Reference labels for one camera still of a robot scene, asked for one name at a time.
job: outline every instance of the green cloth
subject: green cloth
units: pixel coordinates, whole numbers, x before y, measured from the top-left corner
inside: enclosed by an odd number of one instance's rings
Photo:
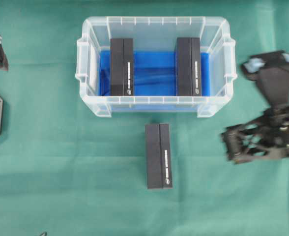
[[[76,40],[84,19],[106,15],[225,17],[233,99],[212,118],[96,117],[79,97]],[[219,136],[267,108],[239,65],[289,52],[289,0],[0,0],[0,34],[0,236],[289,236],[289,159],[236,166]],[[171,125],[173,189],[146,188],[150,122]]]

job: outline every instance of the blue liner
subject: blue liner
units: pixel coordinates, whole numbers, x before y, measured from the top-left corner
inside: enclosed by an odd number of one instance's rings
[[[202,95],[210,96],[209,54],[201,53]],[[110,51],[101,52],[100,96],[110,96]],[[134,52],[135,96],[176,96],[175,53]]]

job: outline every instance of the clear plastic storage bin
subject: clear plastic storage bin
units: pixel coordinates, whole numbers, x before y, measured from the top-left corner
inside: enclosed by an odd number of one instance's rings
[[[98,96],[102,50],[111,38],[133,38],[134,51],[173,52],[178,37],[199,37],[201,52],[209,54],[210,96]],[[222,17],[90,17],[77,41],[80,97],[99,117],[112,112],[197,112],[211,117],[233,96],[235,40]]]

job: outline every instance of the black box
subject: black box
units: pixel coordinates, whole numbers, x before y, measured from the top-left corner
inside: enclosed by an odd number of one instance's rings
[[[191,39],[177,38],[175,54],[177,96],[192,96]]]
[[[111,39],[111,96],[134,95],[133,39]]]
[[[191,38],[191,55],[192,55],[192,89],[193,96],[202,95],[202,72],[200,57],[200,39]]]
[[[199,38],[177,38],[176,81],[178,96],[202,95]]]
[[[124,96],[124,40],[111,39],[111,96]]]
[[[124,95],[134,95],[134,52],[133,39],[124,39]]]
[[[170,130],[168,124],[147,124],[147,187],[172,188]]]

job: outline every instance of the black rectangular box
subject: black rectangular box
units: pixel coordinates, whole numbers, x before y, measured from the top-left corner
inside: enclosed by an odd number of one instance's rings
[[[192,89],[193,96],[202,95],[202,72],[200,57],[200,39],[191,38],[192,55]]]
[[[124,95],[134,95],[134,52],[133,39],[124,39]]]
[[[124,40],[111,39],[111,96],[124,96]]]
[[[199,38],[177,38],[176,81],[178,96],[202,95]]]
[[[169,124],[160,124],[160,148],[163,188],[172,188],[171,145]]]
[[[175,54],[177,96],[192,96],[191,39],[177,38]]]
[[[170,130],[168,124],[147,124],[147,187],[172,188]]]

